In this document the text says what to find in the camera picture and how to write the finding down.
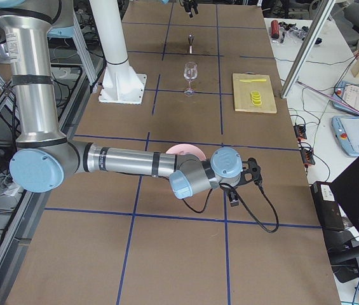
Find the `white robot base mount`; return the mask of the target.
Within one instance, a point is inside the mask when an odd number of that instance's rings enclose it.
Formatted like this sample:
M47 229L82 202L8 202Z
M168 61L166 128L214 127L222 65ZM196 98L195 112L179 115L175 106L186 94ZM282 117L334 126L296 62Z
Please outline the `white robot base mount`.
M147 76L129 63L118 2L92 0L90 6L106 61L99 101L141 104Z

